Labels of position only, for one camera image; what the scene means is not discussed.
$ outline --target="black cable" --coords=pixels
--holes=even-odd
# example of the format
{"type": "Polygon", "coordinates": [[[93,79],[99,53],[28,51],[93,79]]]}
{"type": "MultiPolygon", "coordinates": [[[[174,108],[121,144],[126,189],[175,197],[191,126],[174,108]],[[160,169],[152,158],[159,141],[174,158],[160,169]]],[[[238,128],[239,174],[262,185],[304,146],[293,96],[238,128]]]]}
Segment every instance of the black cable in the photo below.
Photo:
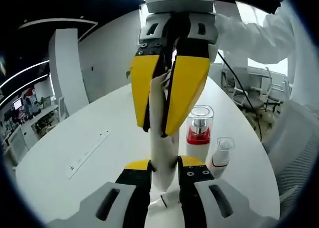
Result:
{"type": "Polygon", "coordinates": [[[218,55],[220,56],[220,58],[224,61],[224,63],[227,65],[228,69],[233,73],[234,77],[236,78],[236,80],[238,81],[239,85],[240,85],[240,88],[242,89],[250,107],[252,108],[252,110],[254,111],[255,115],[256,115],[256,119],[257,119],[257,124],[258,124],[258,128],[259,128],[259,134],[260,134],[260,141],[262,141],[262,135],[261,135],[261,129],[260,129],[260,124],[259,124],[259,118],[258,118],[258,114],[256,112],[256,110],[254,109],[253,105],[251,104],[248,96],[246,95],[245,93],[245,90],[244,90],[244,87],[241,85],[237,75],[235,74],[235,72],[232,70],[232,68],[230,68],[230,66],[228,65],[228,63],[226,62],[226,60],[224,59],[224,57],[221,56],[221,54],[218,52],[218,55]]]}

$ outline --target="person's arm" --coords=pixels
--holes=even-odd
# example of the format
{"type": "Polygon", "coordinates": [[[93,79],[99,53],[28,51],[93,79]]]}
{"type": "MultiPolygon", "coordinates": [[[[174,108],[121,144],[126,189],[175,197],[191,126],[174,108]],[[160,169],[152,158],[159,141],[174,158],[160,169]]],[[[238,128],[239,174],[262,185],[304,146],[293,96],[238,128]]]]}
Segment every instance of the person's arm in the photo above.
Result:
{"type": "Polygon", "coordinates": [[[244,24],[224,15],[216,15],[220,49],[237,53],[263,64],[274,64],[295,50],[295,39],[287,2],[275,15],[267,15],[264,25],[244,24]]]}

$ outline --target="ceiling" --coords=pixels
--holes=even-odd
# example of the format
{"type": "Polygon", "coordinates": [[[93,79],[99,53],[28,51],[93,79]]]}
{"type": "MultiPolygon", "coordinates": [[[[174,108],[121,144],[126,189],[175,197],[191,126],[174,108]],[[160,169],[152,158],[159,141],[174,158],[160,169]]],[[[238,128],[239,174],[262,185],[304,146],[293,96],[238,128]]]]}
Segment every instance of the ceiling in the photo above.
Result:
{"type": "MultiPolygon", "coordinates": [[[[267,12],[274,12],[279,6],[279,0],[239,1],[267,12]]],[[[93,26],[74,21],[37,23],[19,29],[21,25],[48,18],[83,19],[98,23],[92,33],[107,22],[138,9],[142,3],[143,0],[1,0],[0,61],[6,75],[0,72],[0,84],[19,71],[47,60],[48,43],[57,28],[77,28],[80,38],[93,26]]],[[[17,76],[1,88],[4,97],[48,72],[49,63],[46,63],[17,76]]]]}

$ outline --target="screw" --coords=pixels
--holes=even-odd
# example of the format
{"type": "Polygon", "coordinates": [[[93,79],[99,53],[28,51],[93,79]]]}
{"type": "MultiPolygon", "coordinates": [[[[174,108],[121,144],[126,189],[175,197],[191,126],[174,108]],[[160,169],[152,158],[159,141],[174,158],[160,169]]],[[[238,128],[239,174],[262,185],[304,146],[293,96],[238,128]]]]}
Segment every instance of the screw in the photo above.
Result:
{"type": "Polygon", "coordinates": [[[143,43],[143,44],[140,45],[141,48],[146,48],[147,46],[148,46],[147,43],[143,43]]]}

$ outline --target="white lab coat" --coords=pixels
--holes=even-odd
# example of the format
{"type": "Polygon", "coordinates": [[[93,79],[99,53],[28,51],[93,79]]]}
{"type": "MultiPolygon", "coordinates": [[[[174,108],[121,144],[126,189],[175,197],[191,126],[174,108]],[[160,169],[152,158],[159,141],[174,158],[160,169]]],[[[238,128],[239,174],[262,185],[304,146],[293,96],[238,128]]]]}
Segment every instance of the white lab coat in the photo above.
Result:
{"type": "Polygon", "coordinates": [[[288,57],[288,76],[294,77],[290,99],[319,116],[319,51],[287,1],[266,16],[263,26],[220,14],[215,25],[222,50],[263,64],[288,57]]]}

